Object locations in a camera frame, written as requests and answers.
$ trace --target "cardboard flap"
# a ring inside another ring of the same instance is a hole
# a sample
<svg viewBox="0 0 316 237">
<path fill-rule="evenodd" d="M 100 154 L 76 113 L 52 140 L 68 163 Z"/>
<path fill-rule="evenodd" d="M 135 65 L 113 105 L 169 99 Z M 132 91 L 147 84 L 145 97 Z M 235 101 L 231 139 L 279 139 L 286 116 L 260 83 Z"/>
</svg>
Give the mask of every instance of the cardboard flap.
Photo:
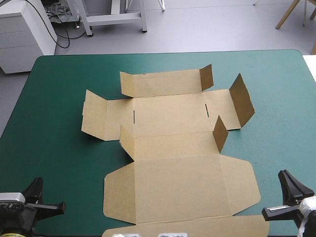
<svg viewBox="0 0 316 237">
<path fill-rule="evenodd" d="M 122 94 L 135 97 L 134 93 L 134 75 L 120 72 L 120 86 Z"/>
<path fill-rule="evenodd" d="M 212 64 L 199 70 L 202 91 L 211 88 L 214 85 Z"/>
<path fill-rule="evenodd" d="M 133 98 L 197 93 L 213 86 L 212 66 L 135 75 L 121 72 L 120 82 L 122 93 Z"/>
<path fill-rule="evenodd" d="M 221 152 L 222 148 L 224 147 L 226 138 L 228 136 L 228 131 L 223 121 L 221 120 L 220 116 L 218 116 L 217 118 L 214 131 L 213 131 L 213 136 L 214 136 L 218 151 Z"/>
<path fill-rule="evenodd" d="M 241 74 L 238 74 L 236 80 L 229 89 L 234 107 L 241 127 L 254 115 L 255 110 L 252 106 L 250 95 L 243 82 Z"/>
<path fill-rule="evenodd" d="M 81 130 L 94 137 L 106 140 L 106 117 L 108 101 L 86 90 L 82 112 Z"/>
<path fill-rule="evenodd" d="M 233 215 L 260 201 L 260 192 L 250 162 L 219 155 Z"/>
<path fill-rule="evenodd" d="M 102 237 L 115 234 L 140 234 L 157 237 L 161 233 L 187 233 L 188 237 L 267 237 L 269 223 L 263 216 L 204 218 L 186 222 L 145 223 L 106 230 Z"/>
<path fill-rule="evenodd" d="M 219 153 L 212 132 L 133 138 L 122 127 L 120 143 L 133 160 L 198 157 Z"/>
<path fill-rule="evenodd" d="M 105 177 L 103 212 L 107 217 L 136 223 L 135 163 Z"/>
</svg>

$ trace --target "cardboard panel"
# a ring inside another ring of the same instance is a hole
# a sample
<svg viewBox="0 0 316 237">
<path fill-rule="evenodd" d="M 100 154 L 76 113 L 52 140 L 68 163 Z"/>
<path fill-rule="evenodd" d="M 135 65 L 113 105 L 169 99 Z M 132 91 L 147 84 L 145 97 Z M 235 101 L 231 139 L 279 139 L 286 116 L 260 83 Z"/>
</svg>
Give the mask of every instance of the cardboard panel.
<svg viewBox="0 0 316 237">
<path fill-rule="evenodd" d="M 136 223 L 135 163 L 105 177 L 103 212 L 107 217 Z"/>
<path fill-rule="evenodd" d="M 266 237 L 269 223 L 262 216 L 204 218 L 186 222 L 146 223 L 106 230 L 102 237 L 114 234 L 140 234 L 157 237 L 161 233 L 187 233 L 189 237 Z"/>
<path fill-rule="evenodd" d="M 229 90 L 205 91 L 203 95 L 211 128 L 214 128 L 219 115 L 227 130 L 241 128 Z"/>
<path fill-rule="evenodd" d="M 217 155 L 135 162 L 137 224 L 231 215 Z"/>
<path fill-rule="evenodd" d="M 132 138 L 122 128 L 120 143 L 133 160 L 210 156 L 219 153 L 212 132 Z"/>
<path fill-rule="evenodd" d="M 229 89 L 234 107 L 239 119 L 240 126 L 243 127 L 254 115 L 255 109 L 252 106 L 248 90 L 239 74 Z"/>
<path fill-rule="evenodd" d="M 134 137 L 211 131 L 203 95 L 135 99 Z"/>
<path fill-rule="evenodd" d="M 214 131 L 213 131 L 213 136 L 218 148 L 218 151 L 220 152 L 222 148 L 224 147 L 226 138 L 228 136 L 228 131 L 225 128 L 225 125 L 223 124 L 223 121 L 221 120 L 221 117 L 218 116 Z"/>
<path fill-rule="evenodd" d="M 260 201 L 260 192 L 250 162 L 219 155 L 232 214 Z"/>
<path fill-rule="evenodd" d="M 106 116 L 108 101 L 87 90 L 83 105 L 81 130 L 94 137 L 106 140 Z"/>
<path fill-rule="evenodd" d="M 173 72 L 131 75 L 120 73 L 122 93 L 131 97 L 151 97 L 197 93 L 213 86 L 212 66 Z"/>
<path fill-rule="evenodd" d="M 134 100 L 109 100 L 107 109 L 107 135 L 106 140 L 119 140 L 120 128 L 133 131 Z"/>
</svg>

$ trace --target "cabinet drawer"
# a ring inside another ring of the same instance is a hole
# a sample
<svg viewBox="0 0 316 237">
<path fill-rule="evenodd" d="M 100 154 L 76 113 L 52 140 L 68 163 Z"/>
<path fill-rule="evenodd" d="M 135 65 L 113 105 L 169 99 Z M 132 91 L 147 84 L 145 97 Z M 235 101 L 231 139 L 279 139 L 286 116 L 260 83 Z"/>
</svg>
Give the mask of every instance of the cabinet drawer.
<svg viewBox="0 0 316 237">
<path fill-rule="evenodd" d="M 42 56 L 38 45 L 0 49 L 0 67 L 5 73 L 29 72 Z"/>
<path fill-rule="evenodd" d="M 37 42 L 31 31 L 0 34 L 0 48 L 12 48 L 36 45 Z"/>
<path fill-rule="evenodd" d="M 0 26 L 0 34 L 30 30 L 23 16 L 2 17 Z"/>
</svg>

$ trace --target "black cable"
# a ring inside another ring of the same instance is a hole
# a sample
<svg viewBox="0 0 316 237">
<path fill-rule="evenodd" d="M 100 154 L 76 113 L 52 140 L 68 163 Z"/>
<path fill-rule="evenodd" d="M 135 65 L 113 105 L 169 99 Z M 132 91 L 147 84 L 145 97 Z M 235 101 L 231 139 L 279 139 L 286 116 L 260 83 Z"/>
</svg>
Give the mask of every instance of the black cable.
<svg viewBox="0 0 316 237">
<path fill-rule="evenodd" d="M 83 32 L 81 36 L 78 36 L 78 37 L 70 37 L 69 39 L 70 39 L 70 40 L 79 39 L 79 38 L 81 38 L 82 36 L 84 36 L 84 34 L 85 34 L 85 32 Z M 64 39 L 68 39 L 67 37 L 62 36 L 62 35 L 58 34 L 57 32 L 56 32 L 56 35 L 58 35 L 58 36 L 60 36 L 61 38 L 64 38 Z"/>
<path fill-rule="evenodd" d="M 28 2 L 28 3 L 35 9 L 35 11 L 38 13 L 39 17 L 41 18 L 42 22 L 44 23 L 44 25 L 45 25 L 45 27 L 46 27 L 46 29 L 47 29 L 47 31 L 48 31 L 50 37 L 53 39 L 53 41 L 54 41 L 59 47 L 61 47 L 61 48 L 68 48 L 68 47 L 70 46 L 70 39 L 69 39 L 69 35 L 68 35 L 67 28 L 64 26 L 64 24 L 63 24 L 63 26 L 64 26 L 64 28 L 65 28 L 65 31 L 66 31 L 66 34 L 67 34 L 67 37 L 68 37 L 68 38 L 67 38 L 67 39 L 68 39 L 68 45 L 67 45 L 66 47 L 60 45 L 60 44 L 57 43 L 57 41 L 54 39 L 54 37 L 51 35 L 51 33 L 50 33 L 50 31 L 49 31 L 49 29 L 48 29 L 48 27 L 47 27 L 47 25 L 46 25 L 46 23 L 45 23 L 45 21 L 44 21 L 44 19 L 42 18 L 41 14 L 40 14 L 39 11 L 36 9 L 36 7 L 35 7 L 32 3 L 30 3 L 29 0 L 25 0 L 25 1 Z"/>
</svg>

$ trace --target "white cloth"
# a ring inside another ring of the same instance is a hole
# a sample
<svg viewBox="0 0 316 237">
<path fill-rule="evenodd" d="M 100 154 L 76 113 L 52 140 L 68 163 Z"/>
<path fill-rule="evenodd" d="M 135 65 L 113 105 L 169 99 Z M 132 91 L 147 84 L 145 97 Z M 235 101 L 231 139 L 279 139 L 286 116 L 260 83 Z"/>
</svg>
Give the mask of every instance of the white cloth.
<svg viewBox="0 0 316 237">
<path fill-rule="evenodd" d="M 316 210 L 316 196 L 308 197 L 304 199 L 300 204 L 300 212 L 303 214 L 303 220 L 301 226 L 298 230 L 297 237 L 303 237 L 303 233 L 305 231 L 305 225 L 308 221 L 308 215 Z"/>
</svg>

